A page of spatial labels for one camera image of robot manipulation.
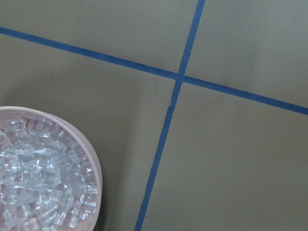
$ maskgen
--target floor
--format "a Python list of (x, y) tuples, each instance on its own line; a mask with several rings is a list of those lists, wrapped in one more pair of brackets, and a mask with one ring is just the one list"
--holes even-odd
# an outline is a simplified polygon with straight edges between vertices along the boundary
[(308, 2), (0, 3), (0, 106), (81, 130), (95, 230), (305, 231)]

